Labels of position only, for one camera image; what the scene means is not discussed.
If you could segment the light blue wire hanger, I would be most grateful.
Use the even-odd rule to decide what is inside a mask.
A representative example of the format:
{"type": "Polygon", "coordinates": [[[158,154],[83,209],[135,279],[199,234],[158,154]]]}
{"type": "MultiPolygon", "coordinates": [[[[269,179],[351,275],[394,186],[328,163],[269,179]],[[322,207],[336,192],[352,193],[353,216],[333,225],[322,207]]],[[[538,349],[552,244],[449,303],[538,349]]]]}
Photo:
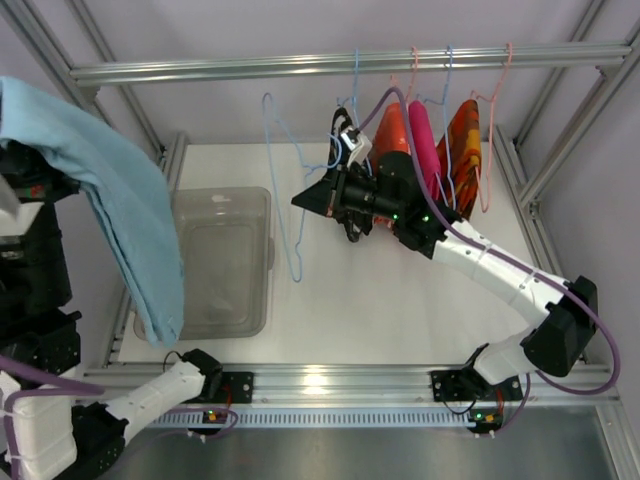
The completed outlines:
{"type": "Polygon", "coordinates": [[[294,213],[291,199],[299,188],[309,187],[312,180],[320,178],[338,166],[334,154],[340,155],[343,147],[338,137],[327,134],[330,159],[310,160],[305,148],[297,141],[282,119],[274,96],[270,92],[261,98],[261,121],[267,165],[271,181],[279,238],[282,242],[286,267],[291,280],[301,283],[304,279],[302,243],[304,239],[306,213],[294,213]]]}

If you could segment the black white patterned garment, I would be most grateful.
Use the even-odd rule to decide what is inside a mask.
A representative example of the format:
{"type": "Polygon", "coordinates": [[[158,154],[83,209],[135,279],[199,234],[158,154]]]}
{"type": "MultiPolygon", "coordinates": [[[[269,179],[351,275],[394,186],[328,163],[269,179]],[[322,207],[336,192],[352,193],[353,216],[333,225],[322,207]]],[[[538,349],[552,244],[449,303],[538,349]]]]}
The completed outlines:
{"type": "MultiPolygon", "coordinates": [[[[327,160],[327,166],[329,169],[325,174],[332,174],[337,168],[346,167],[346,154],[344,153],[343,145],[339,139],[339,134],[349,126],[354,127],[354,122],[347,112],[347,109],[345,107],[337,107],[331,120],[331,137],[329,156],[327,160]]],[[[362,166],[354,163],[350,167],[362,166]]],[[[344,228],[348,240],[352,243],[357,243],[362,236],[367,236],[373,228],[372,215],[366,215],[358,212],[348,212],[345,218],[335,221],[344,228]]]]}

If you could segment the light blue trousers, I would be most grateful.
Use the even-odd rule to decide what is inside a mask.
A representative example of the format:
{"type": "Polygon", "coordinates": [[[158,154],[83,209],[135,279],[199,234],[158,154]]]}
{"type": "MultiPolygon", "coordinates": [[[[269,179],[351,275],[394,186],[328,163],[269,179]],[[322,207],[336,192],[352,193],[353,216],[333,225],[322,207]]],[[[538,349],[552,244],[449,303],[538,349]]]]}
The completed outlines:
{"type": "Polygon", "coordinates": [[[37,150],[79,182],[155,347],[184,326],[184,269],[168,183],[145,152],[89,112],[24,81],[1,79],[1,143],[37,150]]]}

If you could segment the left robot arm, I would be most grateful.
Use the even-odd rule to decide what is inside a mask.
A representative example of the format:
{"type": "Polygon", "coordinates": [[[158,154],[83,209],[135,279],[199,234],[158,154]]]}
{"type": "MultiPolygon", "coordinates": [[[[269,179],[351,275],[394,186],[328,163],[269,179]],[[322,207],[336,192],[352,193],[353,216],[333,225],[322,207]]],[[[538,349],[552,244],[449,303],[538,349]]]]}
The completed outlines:
{"type": "Polygon", "coordinates": [[[79,185],[14,141],[1,150],[1,183],[1,467],[14,479],[95,479],[156,419],[213,400],[223,368],[194,349],[106,402],[99,386],[76,380],[80,313],[65,311],[72,293],[55,204],[79,185]]]}

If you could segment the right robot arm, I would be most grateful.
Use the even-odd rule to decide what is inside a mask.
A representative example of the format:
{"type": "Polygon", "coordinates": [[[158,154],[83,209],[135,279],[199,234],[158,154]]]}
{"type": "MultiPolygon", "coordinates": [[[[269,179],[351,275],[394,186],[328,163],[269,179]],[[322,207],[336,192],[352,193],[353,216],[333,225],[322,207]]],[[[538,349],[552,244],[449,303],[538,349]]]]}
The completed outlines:
{"type": "Polygon", "coordinates": [[[478,347],[452,377],[477,399],[505,380],[538,372],[567,376],[597,327],[586,313],[597,288],[580,276],[569,282],[541,278],[530,265],[495,246],[458,213],[426,199],[410,155],[393,151],[378,162],[375,177],[340,164],[295,195],[292,205],[343,225],[351,241],[367,234],[375,218],[391,223],[411,251],[448,265],[518,312],[528,326],[499,343],[478,347]]]}

